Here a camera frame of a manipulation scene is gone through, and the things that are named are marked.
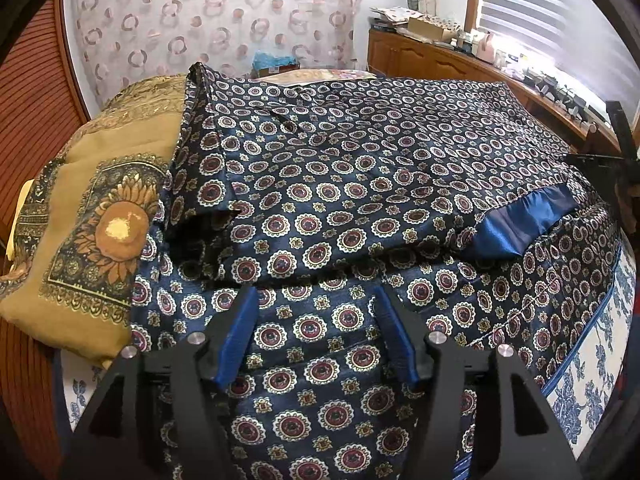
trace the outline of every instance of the blue gripper pad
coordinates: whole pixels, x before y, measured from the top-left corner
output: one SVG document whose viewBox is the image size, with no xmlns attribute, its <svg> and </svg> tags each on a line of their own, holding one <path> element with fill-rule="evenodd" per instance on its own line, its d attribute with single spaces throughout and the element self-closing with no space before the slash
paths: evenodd
<svg viewBox="0 0 640 480">
<path fill-rule="evenodd" d="M 376 320 L 396 375 L 410 388 L 431 379 L 433 359 L 427 354 L 424 321 L 402 305 L 391 286 L 378 286 L 375 294 Z"/>
<path fill-rule="evenodd" d="M 214 345 L 218 365 L 213 382 L 221 390 L 236 380 L 257 319 L 258 291 L 244 285 L 231 307 L 214 316 L 207 325 L 206 332 Z"/>
</svg>

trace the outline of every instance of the wooden dresser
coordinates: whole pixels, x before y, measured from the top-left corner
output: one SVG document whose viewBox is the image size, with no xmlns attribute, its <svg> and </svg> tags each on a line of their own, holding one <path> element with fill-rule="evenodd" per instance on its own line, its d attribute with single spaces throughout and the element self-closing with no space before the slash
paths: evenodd
<svg viewBox="0 0 640 480">
<path fill-rule="evenodd" d="M 475 57 L 452 50 L 420 43 L 390 32 L 369 31 L 369 70 L 388 77 L 413 77 L 416 79 L 466 79 L 472 81 L 503 81 L 522 105 L 535 118 L 555 131 L 577 151 L 582 152 L 587 131 L 569 115 L 543 98 L 523 83 L 509 78 L 492 65 Z M 618 152 L 618 142 L 612 131 L 597 136 L 604 146 L 598 152 Z"/>
</svg>

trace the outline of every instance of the metal screw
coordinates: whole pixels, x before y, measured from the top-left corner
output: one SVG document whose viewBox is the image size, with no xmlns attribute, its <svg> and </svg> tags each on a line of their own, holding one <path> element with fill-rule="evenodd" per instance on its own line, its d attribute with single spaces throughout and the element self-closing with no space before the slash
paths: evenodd
<svg viewBox="0 0 640 480">
<path fill-rule="evenodd" d="M 438 332 L 437 330 L 429 334 L 429 341 L 431 341 L 435 345 L 441 345 L 446 340 L 447 340 L 447 335 L 442 332 Z"/>
<path fill-rule="evenodd" d="M 507 343 L 502 343 L 498 345 L 498 354 L 502 357 L 511 357 L 513 356 L 513 346 L 507 345 Z"/>
<path fill-rule="evenodd" d="M 201 345 L 204 343 L 207 336 L 205 336 L 202 332 L 191 332 L 187 336 L 187 341 L 191 345 Z"/>
<path fill-rule="evenodd" d="M 138 349 L 133 345 L 127 345 L 122 350 L 120 350 L 120 355 L 125 359 L 131 359 L 138 355 Z"/>
</svg>

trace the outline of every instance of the cardboard box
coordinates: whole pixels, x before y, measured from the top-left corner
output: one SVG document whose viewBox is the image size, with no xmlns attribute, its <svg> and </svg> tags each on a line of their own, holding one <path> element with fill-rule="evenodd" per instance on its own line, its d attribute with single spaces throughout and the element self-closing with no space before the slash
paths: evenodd
<svg viewBox="0 0 640 480">
<path fill-rule="evenodd" d="M 284 72 L 290 72 L 291 70 L 298 70 L 300 68 L 300 63 L 296 63 L 296 64 L 292 64 L 292 65 L 279 65 L 279 66 L 271 66 L 269 68 L 261 68 L 260 70 L 256 71 L 255 69 L 252 69 L 252 77 L 253 78 L 259 78 L 259 77 L 267 77 L 269 75 L 276 75 L 276 74 L 282 74 Z"/>
<path fill-rule="evenodd" d="M 423 18 L 409 18 L 407 30 L 429 40 L 442 41 L 444 43 L 449 43 L 452 38 L 456 37 L 456 33 L 453 30 L 436 25 L 426 16 Z"/>
</svg>

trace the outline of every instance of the sheer curtain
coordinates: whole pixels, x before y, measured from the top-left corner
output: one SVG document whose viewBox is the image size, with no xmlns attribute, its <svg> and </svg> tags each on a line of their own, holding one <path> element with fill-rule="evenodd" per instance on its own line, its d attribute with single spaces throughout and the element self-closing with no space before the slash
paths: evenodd
<svg viewBox="0 0 640 480">
<path fill-rule="evenodd" d="M 478 27 L 549 56 L 602 100 L 618 100 L 632 121 L 640 70 L 591 0 L 480 0 Z"/>
<path fill-rule="evenodd" d="M 354 68 L 361 0 L 73 0 L 82 68 L 100 105 L 135 81 L 202 61 L 227 75 L 258 51 Z"/>
</svg>

